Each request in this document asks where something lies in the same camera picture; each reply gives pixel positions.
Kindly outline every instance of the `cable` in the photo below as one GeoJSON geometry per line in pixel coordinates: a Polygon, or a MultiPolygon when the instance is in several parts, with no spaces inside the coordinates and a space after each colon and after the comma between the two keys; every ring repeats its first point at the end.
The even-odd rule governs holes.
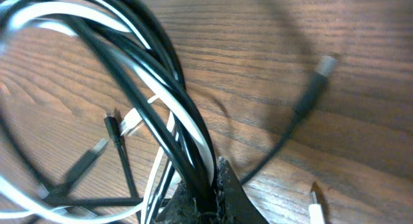
{"type": "MultiPolygon", "coordinates": [[[[63,206],[63,207],[56,207],[56,208],[52,208],[50,209],[51,212],[56,212],[56,211],[60,211],[62,214],[65,213],[65,211],[61,210],[61,209],[65,209],[68,208],[70,206],[63,206]]],[[[25,218],[25,217],[29,217],[30,215],[35,214],[35,212],[32,211],[21,211],[21,212],[5,212],[5,211],[1,211],[0,212],[0,219],[17,219],[17,218],[25,218]]]]}
{"type": "MultiPolygon", "coordinates": [[[[96,198],[96,199],[71,199],[71,198],[54,198],[47,203],[54,207],[74,206],[93,209],[96,207],[131,207],[140,204],[143,198],[96,198]]],[[[161,207],[166,206],[170,199],[162,201],[161,207]]]]}
{"type": "MultiPolygon", "coordinates": [[[[91,35],[89,35],[89,37],[84,37],[84,40],[85,41],[90,41],[91,40],[91,38],[93,38],[91,35]]],[[[96,51],[104,51],[104,49],[103,48],[98,48],[96,51]]],[[[114,66],[114,64],[113,64],[113,62],[112,61],[108,61],[108,60],[105,60],[106,61],[106,63],[107,64],[109,64],[109,65],[111,65],[110,67],[112,67],[112,66],[114,66]]],[[[125,79],[126,80],[128,80],[128,78],[126,77],[126,76],[122,76],[123,78],[122,79],[120,79],[120,77],[118,77],[118,79],[120,79],[120,81],[125,81],[125,79]]],[[[133,90],[135,90],[135,92],[133,92],[133,93],[130,93],[130,92],[128,92],[129,93],[129,95],[130,95],[130,97],[136,97],[136,94],[139,94],[139,92],[136,90],[136,89],[133,89],[133,90]]],[[[145,107],[145,108],[143,108],[143,110],[145,110],[146,112],[148,112],[148,110],[149,110],[149,108],[147,108],[147,107],[145,107]]],[[[154,115],[151,115],[151,119],[148,119],[148,121],[153,121],[153,118],[154,118],[154,115]]]]}
{"type": "Polygon", "coordinates": [[[154,196],[152,198],[146,222],[149,223],[152,219],[154,219],[157,216],[158,210],[159,208],[161,208],[161,205],[163,204],[166,192],[170,187],[170,183],[174,176],[174,172],[174,166],[172,166],[172,163],[168,161],[163,171],[161,182],[159,182],[159,185],[156,187],[154,196]]]}
{"type": "MultiPolygon", "coordinates": [[[[175,127],[174,116],[172,115],[172,112],[170,112],[168,123],[166,124],[166,128],[168,129],[169,132],[172,133],[174,131],[174,127],[175,127]]],[[[161,164],[162,157],[163,157],[163,149],[159,147],[156,153],[154,164],[149,174],[148,183],[146,184],[145,194],[143,195],[144,207],[142,209],[141,223],[144,223],[144,224],[146,220],[146,212],[148,210],[149,197],[150,197],[150,194],[152,193],[152,188],[154,186],[156,172],[161,164]]]]}
{"type": "MultiPolygon", "coordinates": [[[[9,39],[9,35],[13,34],[19,28],[24,27],[25,23],[30,19],[48,14],[66,14],[58,16],[49,15],[49,17],[62,19],[69,26],[69,28],[66,28],[65,30],[72,29],[72,31],[66,31],[66,34],[72,36],[74,34],[78,35],[92,49],[98,59],[106,66],[106,69],[108,69],[117,81],[127,98],[138,111],[139,115],[146,122],[153,135],[155,135],[159,144],[162,146],[162,149],[168,155],[169,159],[174,164],[174,167],[183,178],[187,188],[190,189],[193,195],[197,198],[197,205],[200,210],[210,210],[211,207],[214,209],[213,204],[215,195],[211,185],[214,185],[217,169],[212,141],[210,140],[208,130],[199,111],[185,93],[185,81],[183,80],[183,73],[181,71],[179,60],[177,60],[176,53],[174,52],[172,44],[165,34],[165,31],[163,31],[156,20],[148,20],[148,17],[152,14],[145,6],[133,8],[134,6],[130,5],[130,1],[126,2],[125,0],[86,1],[103,6],[117,16],[121,20],[121,23],[103,13],[96,12],[91,8],[59,1],[6,0],[1,3],[0,32],[2,33],[2,53],[5,52],[6,40],[9,39]],[[142,21],[137,13],[134,12],[137,9],[142,11],[145,21],[142,21]],[[81,16],[93,21],[89,21],[86,25],[81,18],[75,18],[73,16],[81,16]],[[146,62],[149,62],[152,67],[142,69],[139,66],[133,65],[134,62],[132,60],[129,60],[129,62],[126,63],[136,71],[138,76],[141,77],[147,85],[150,84],[149,87],[152,90],[157,90],[156,93],[160,94],[159,96],[161,96],[161,99],[175,114],[173,118],[177,118],[177,136],[181,136],[179,138],[179,143],[176,143],[172,139],[172,136],[167,132],[167,129],[161,122],[159,116],[146,102],[144,102],[145,97],[120,67],[119,64],[125,64],[125,61],[127,61],[126,59],[129,58],[123,56],[122,53],[111,49],[96,38],[95,34],[97,32],[93,32],[90,29],[88,26],[90,23],[99,23],[99,25],[110,26],[111,32],[116,34],[120,32],[132,32],[145,46],[146,51],[139,51],[139,57],[136,57],[136,54],[131,54],[131,52],[125,53],[137,63],[140,63],[140,66],[142,66],[143,59],[146,60],[146,62]],[[118,54],[119,56],[115,61],[112,60],[114,54],[118,54]],[[165,69],[169,70],[172,76],[167,74],[165,69]]],[[[51,24],[51,22],[38,24],[40,24],[38,26],[42,25],[41,27],[43,28],[56,28],[56,26],[59,26],[56,23],[53,23],[54,26],[50,26],[49,24],[51,24]]],[[[2,124],[4,124],[3,129],[8,130],[8,126],[3,121],[3,116],[1,117],[1,120],[2,124]]],[[[12,141],[11,137],[9,139],[11,139],[12,146],[16,149],[21,158],[27,158],[23,151],[17,150],[20,149],[18,142],[12,141]]],[[[33,168],[32,164],[27,163],[27,165],[28,168],[33,168]]],[[[44,177],[38,170],[34,170],[34,172],[34,175],[37,178],[44,177]]],[[[143,201],[144,204],[146,204],[146,212],[148,210],[149,197],[146,199],[144,197],[143,201]]]]}
{"type": "Polygon", "coordinates": [[[297,105],[294,107],[294,116],[291,118],[291,124],[289,124],[287,130],[281,136],[281,139],[271,149],[271,151],[267,153],[264,159],[261,160],[259,164],[240,181],[242,185],[254,177],[277,154],[287,140],[290,139],[295,127],[310,114],[320,95],[324,91],[328,82],[328,76],[331,71],[333,71],[336,64],[337,60],[331,56],[324,56],[321,59],[312,75],[310,85],[298,100],[297,105]]]}
{"type": "Polygon", "coordinates": [[[49,207],[41,202],[36,202],[33,199],[25,196],[21,191],[11,185],[4,177],[0,176],[0,192],[4,194],[10,201],[19,204],[22,208],[35,212],[44,218],[58,223],[78,223],[78,224],[101,224],[110,223],[123,218],[127,218],[143,207],[142,203],[136,205],[132,209],[126,210],[116,215],[99,216],[97,218],[86,218],[82,216],[62,216],[52,212],[49,207]]]}
{"type": "MultiPolygon", "coordinates": [[[[36,25],[39,25],[39,26],[43,26],[39,21],[36,23],[36,25]]],[[[168,121],[168,125],[167,125],[167,128],[168,128],[168,130],[169,131],[171,131],[171,127],[173,126],[171,126],[169,123],[173,123],[173,119],[169,119],[169,121],[168,121]]],[[[152,184],[153,184],[153,179],[155,178],[154,176],[155,176],[155,174],[156,174],[156,170],[157,170],[157,167],[159,166],[159,163],[160,163],[160,158],[161,158],[161,156],[163,155],[163,153],[162,154],[158,154],[157,155],[157,157],[156,157],[156,161],[155,161],[155,163],[154,163],[154,167],[153,167],[153,169],[152,169],[152,172],[151,172],[151,176],[150,176],[150,179],[149,179],[149,184],[148,184],[148,186],[147,186],[147,188],[152,188],[152,184]]],[[[146,201],[145,201],[145,198],[144,198],[144,202],[146,202],[146,205],[147,205],[147,201],[148,201],[148,196],[150,195],[150,189],[146,189],[146,193],[145,194],[147,194],[146,195],[146,201]]]]}
{"type": "MultiPolygon", "coordinates": [[[[159,97],[157,95],[152,96],[148,100],[148,104],[152,104],[155,102],[159,97]]],[[[129,133],[133,128],[135,128],[140,122],[142,121],[141,116],[137,112],[136,108],[133,108],[129,111],[125,117],[123,118],[121,124],[119,125],[119,131],[121,136],[129,133]]]]}
{"type": "MultiPolygon", "coordinates": [[[[125,152],[122,148],[122,137],[121,132],[119,130],[119,125],[117,124],[117,120],[115,117],[112,117],[110,114],[106,114],[106,118],[104,118],[106,130],[108,131],[108,135],[110,139],[114,142],[114,145],[117,149],[117,153],[122,162],[123,173],[125,174],[126,184],[128,185],[129,193],[133,198],[138,198],[139,194],[136,190],[136,185],[134,182],[134,176],[132,174],[132,170],[130,169],[129,160],[125,156],[125,152]]],[[[136,218],[138,222],[141,222],[141,213],[136,213],[136,218]]]]}

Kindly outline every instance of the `black cable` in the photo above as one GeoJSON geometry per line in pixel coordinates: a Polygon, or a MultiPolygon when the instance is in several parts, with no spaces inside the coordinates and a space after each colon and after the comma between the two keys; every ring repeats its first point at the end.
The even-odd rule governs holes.
{"type": "Polygon", "coordinates": [[[333,71],[337,61],[330,56],[325,56],[318,64],[314,71],[311,82],[305,93],[298,100],[297,105],[293,108],[294,116],[291,119],[286,132],[281,136],[278,143],[271,149],[259,164],[249,172],[240,182],[244,185],[252,177],[254,177],[281,149],[293,133],[294,129],[304,120],[316,105],[317,100],[323,93],[328,83],[328,76],[333,71]]]}
{"type": "MultiPolygon", "coordinates": [[[[151,73],[154,77],[157,77],[158,80],[165,85],[166,89],[182,104],[183,108],[190,114],[191,117],[194,118],[194,121],[197,125],[201,125],[199,120],[202,120],[201,114],[199,113],[198,109],[196,108],[194,102],[189,98],[189,96],[185,93],[185,91],[170,77],[162,66],[150,55],[146,54],[144,50],[137,47],[131,40],[127,37],[118,34],[117,32],[110,31],[108,28],[102,28],[97,23],[94,25],[91,22],[87,22],[94,30],[103,36],[105,39],[113,43],[115,46],[121,48],[128,56],[131,57],[142,69],[146,70],[147,72],[151,73]]],[[[205,166],[202,162],[201,155],[193,142],[192,138],[190,137],[189,133],[182,125],[177,125],[177,131],[183,134],[183,137],[180,137],[181,147],[184,149],[185,152],[188,152],[187,155],[191,156],[190,160],[194,164],[194,168],[198,173],[199,177],[207,178],[207,171],[205,166]]],[[[204,136],[209,136],[207,128],[203,128],[202,130],[204,136]]]]}
{"type": "Polygon", "coordinates": [[[137,89],[123,68],[113,60],[114,56],[112,53],[109,52],[103,42],[94,36],[92,30],[86,23],[80,22],[78,19],[73,21],[77,22],[77,28],[81,28],[75,30],[77,33],[80,33],[80,38],[92,49],[100,62],[105,65],[131,104],[139,112],[139,115],[145,121],[152,134],[156,137],[165,154],[167,154],[174,166],[179,169],[177,171],[185,181],[187,187],[196,193],[194,195],[199,198],[197,199],[198,208],[210,209],[211,203],[213,202],[211,199],[214,197],[211,188],[198,183],[199,178],[194,168],[192,168],[182,150],[175,143],[172,135],[166,129],[166,126],[162,123],[159,116],[146,102],[144,95],[137,89]]]}
{"type": "MultiPolygon", "coordinates": [[[[54,198],[47,203],[54,207],[74,206],[94,209],[97,207],[132,207],[140,204],[143,198],[94,198],[94,199],[72,199],[72,198],[54,198]]],[[[165,207],[170,199],[162,201],[161,207],[165,207]]]]}
{"type": "MultiPolygon", "coordinates": [[[[133,198],[139,198],[139,194],[137,193],[134,175],[132,174],[132,170],[130,169],[129,160],[126,158],[125,153],[122,149],[122,139],[121,133],[119,131],[119,123],[117,122],[115,117],[112,117],[110,114],[106,114],[106,118],[104,119],[106,130],[108,131],[108,135],[110,139],[114,142],[114,145],[117,149],[117,153],[122,162],[123,173],[125,174],[126,184],[128,185],[129,193],[133,198]]],[[[136,218],[138,222],[141,222],[141,211],[136,213],[136,218]]]]}
{"type": "Polygon", "coordinates": [[[156,187],[154,192],[152,203],[149,205],[148,220],[153,220],[156,218],[159,208],[165,203],[166,192],[168,191],[170,182],[174,177],[174,172],[174,166],[172,166],[172,164],[168,161],[163,171],[161,182],[159,182],[159,185],[156,187]]]}
{"type": "MultiPolygon", "coordinates": [[[[5,23],[9,20],[10,16],[14,12],[26,6],[27,4],[36,1],[44,0],[8,0],[6,4],[2,3],[0,5],[1,30],[3,31],[3,26],[5,26],[5,23]]],[[[100,5],[99,2],[96,0],[87,1],[100,5]]],[[[214,170],[216,172],[216,159],[214,155],[214,149],[212,148],[212,141],[210,140],[208,130],[206,128],[205,123],[202,120],[199,111],[197,110],[195,104],[193,104],[192,100],[185,93],[185,80],[183,79],[182,69],[179,64],[179,60],[177,59],[176,53],[173,49],[173,46],[169,38],[167,37],[165,31],[161,28],[161,25],[156,21],[156,19],[152,18],[152,13],[150,13],[150,11],[143,4],[139,5],[139,8],[137,8],[136,6],[134,6],[136,2],[134,3],[134,5],[131,5],[130,2],[127,2],[129,4],[128,8],[128,6],[125,6],[123,4],[125,0],[103,1],[113,6],[120,13],[122,13],[131,23],[131,25],[128,25],[127,23],[125,24],[131,28],[137,28],[139,33],[149,44],[150,53],[155,59],[153,60],[153,62],[155,62],[154,64],[155,68],[157,68],[157,72],[154,72],[152,68],[148,70],[151,71],[152,75],[156,76],[157,78],[159,78],[159,74],[165,77],[168,80],[168,84],[172,85],[173,87],[173,89],[170,89],[171,94],[174,94],[177,97],[178,101],[186,101],[184,102],[184,104],[186,105],[186,110],[188,113],[191,113],[192,117],[194,118],[194,121],[196,122],[197,126],[200,128],[202,134],[204,135],[207,144],[210,148],[211,154],[213,155],[214,170]],[[144,12],[143,16],[145,20],[142,21],[140,17],[137,16],[137,13],[134,13],[131,10],[140,10],[144,12]],[[172,77],[170,77],[170,75],[167,74],[166,70],[163,69],[163,67],[170,71],[172,77]]],[[[181,147],[183,147],[185,151],[189,152],[189,156],[193,157],[192,159],[195,159],[192,161],[194,162],[194,167],[197,170],[194,170],[194,168],[189,163],[188,158],[186,158],[186,155],[183,153],[182,149],[179,147],[178,144],[176,144],[173,141],[172,136],[170,135],[170,133],[167,132],[164,124],[159,119],[159,116],[157,116],[153,109],[146,103],[145,97],[136,88],[133,81],[123,71],[119,64],[116,61],[113,61],[113,55],[105,48],[105,44],[100,42],[100,40],[98,40],[97,38],[95,38],[94,33],[92,33],[80,19],[74,19],[68,16],[67,18],[65,18],[65,22],[68,23],[69,26],[94,51],[96,56],[100,59],[100,61],[106,66],[108,71],[115,78],[115,80],[117,81],[123,92],[126,94],[130,102],[137,109],[143,120],[147,123],[150,130],[159,141],[159,144],[163,147],[167,156],[170,158],[174,166],[177,168],[177,171],[180,173],[181,177],[185,181],[187,188],[192,191],[195,197],[198,198],[198,208],[200,210],[205,211],[210,210],[211,204],[214,204],[214,193],[212,192],[212,188],[209,186],[207,182],[208,180],[205,173],[204,165],[199,160],[199,152],[188,132],[176,119],[177,131],[181,136],[181,147]]],[[[142,52],[144,52],[145,54],[140,55],[141,58],[149,56],[147,55],[146,51],[142,50],[142,52]]],[[[13,141],[11,142],[15,149],[19,149],[19,143],[13,141]]],[[[26,157],[23,151],[21,151],[20,155],[21,158],[26,157]]],[[[43,176],[41,174],[39,175],[37,171],[34,172],[34,175],[37,178],[41,178],[43,176]]]]}

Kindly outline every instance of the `table surface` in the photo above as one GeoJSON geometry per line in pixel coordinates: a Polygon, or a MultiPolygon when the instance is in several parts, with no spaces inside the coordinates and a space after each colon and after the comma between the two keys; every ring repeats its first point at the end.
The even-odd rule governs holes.
{"type": "MultiPolygon", "coordinates": [[[[279,139],[321,56],[339,55],[314,113],[244,186],[270,223],[309,223],[314,182],[331,223],[413,223],[413,0],[143,1],[174,43],[217,154],[239,177],[279,139]]],[[[0,75],[17,133],[56,181],[107,137],[105,112],[131,108],[84,44],[51,31],[20,32],[0,75]]],[[[154,108],[166,119],[160,101],[154,108]]],[[[126,145],[143,194],[157,143],[142,127],[126,145]]],[[[0,159],[4,176],[34,190],[4,141],[0,159]]],[[[128,196],[114,147],[74,196],[128,196]]]]}

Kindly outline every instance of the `white cable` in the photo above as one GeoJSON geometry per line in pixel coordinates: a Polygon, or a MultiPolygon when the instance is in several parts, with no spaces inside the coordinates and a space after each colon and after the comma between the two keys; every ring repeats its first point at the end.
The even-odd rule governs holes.
{"type": "Polygon", "coordinates": [[[43,202],[36,202],[24,195],[20,190],[11,185],[5,178],[0,176],[0,192],[5,195],[10,201],[20,205],[22,208],[35,212],[37,215],[43,218],[55,221],[58,223],[78,223],[78,224],[102,224],[110,223],[112,221],[118,221],[123,218],[127,218],[136,212],[139,212],[143,204],[140,203],[131,209],[114,215],[99,216],[96,218],[86,218],[82,216],[67,215],[62,216],[50,210],[48,205],[42,204],[43,202]]]}
{"type": "Polygon", "coordinates": [[[83,5],[61,1],[36,3],[26,8],[22,8],[17,11],[12,16],[12,18],[10,18],[7,26],[11,31],[19,30],[24,26],[24,24],[29,22],[29,20],[48,14],[74,15],[102,23],[104,25],[110,26],[114,30],[121,32],[130,32],[128,27],[126,27],[124,24],[100,11],[83,5]]]}
{"type": "Polygon", "coordinates": [[[62,34],[66,34],[70,37],[77,36],[76,32],[74,32],[71,28],[69,28],[66,24],[64,24],[64,22],[58,21],[58,20],[36,18],[36,19],[31,20],[29,23],[25,25],[25,28],[31,28],[31,27],[54,30],[62,34]]]}
{"type": "Polygon", "coordinates": [[[94,0],[97,3],[99,3],[101,6],[107,8],[109,11],[114,13],[118,18],[120,18],[123,22],[126,23],[126,25],[132,30],[132,32],[136,35],[136,37],[140,40],[140,42],[143,44],[143,46],[150,50],[151,47],[149,46],[148,42],[146,39],[141,35],[141,33],[136,29],[136,27],[129,21],[128,18],[126,18],[121,12],[119,12],[116,8],[105,2],[104,0],[94,0]]]}
{"type": "MultiPolygon", "coordinates": [[[[66,211],[64,210],[65,208],[68,208],[69,206],[66,207],[56,207],[53,209],[50,209],[50,211],[52,212],[56,212],[59,211],[61,214],[66,213],[66,211]]],[[[35,212],[33,211],[20,211],[20,212],[5,212],[5,211],[1,211],[0,212],[0,219],[17,219],[17,218],[25,218],[25,217],[29,217],[30,215],[35,214],[35,212]]]]}
{"type": "MultiPolygon", "coordinates": [[[[174,131],[174,127],[175,127],[174,115],[172,115],[172,112],[170,111],[168,123],[166,124],[166,129],[168,129],[168,131],[172,133],[174,131]]],[[[145,194],[143,195],[143,209],[142,209],[142,215],[141,215],[141,223],[143,224],[145,224],[146,212],[148,211],[148,205],[149,205],[149,197],[154,187],[156,172],[161,164],[163,153],[164,152],[163,152],[162,147],[159,147],[156,153],[154,164],[152,166],[152,170],[150,171],[150,174],[149,174],[148,183],[146,184],[145,194]]]]}

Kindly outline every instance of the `connector tip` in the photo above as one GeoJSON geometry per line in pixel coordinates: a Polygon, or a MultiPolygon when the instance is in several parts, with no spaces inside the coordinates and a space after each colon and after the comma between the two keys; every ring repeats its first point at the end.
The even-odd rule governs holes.
{"type": "Polygon", "coordinates": [[[316,72],[322,76],[328,77],[333,71],[334,67],[337,64],[337,59],[331,56],[323,56],[321,61],[318,63],[316,72]]]}
{"type": "Polygon", "coordinates": [[[313,204],[317,204],[317,194],[316,194],[316,192],[312,191],[310,193],[310,195],[311,195],[313,204]]]}
{"type": "Polygon", "coordinates": [[[92,148],[92,151],[97,155],[101,155],[105,151],[108,144],[109,140],[103,138],[92,148]]]}

